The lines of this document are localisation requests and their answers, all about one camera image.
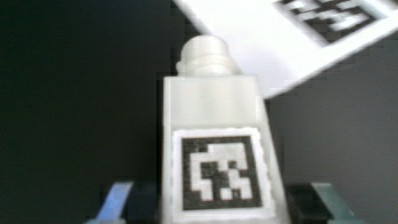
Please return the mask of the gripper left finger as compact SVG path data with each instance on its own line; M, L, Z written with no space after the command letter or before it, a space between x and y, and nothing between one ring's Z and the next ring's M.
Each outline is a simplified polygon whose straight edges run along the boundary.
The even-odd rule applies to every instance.
M99 212L83 224L158 224L158 186L154 182L115 182Z

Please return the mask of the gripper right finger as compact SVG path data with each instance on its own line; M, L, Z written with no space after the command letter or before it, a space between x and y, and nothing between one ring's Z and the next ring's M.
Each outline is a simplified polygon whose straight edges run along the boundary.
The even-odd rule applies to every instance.
M330 183L286 186L291 224L368 224L355 216Z

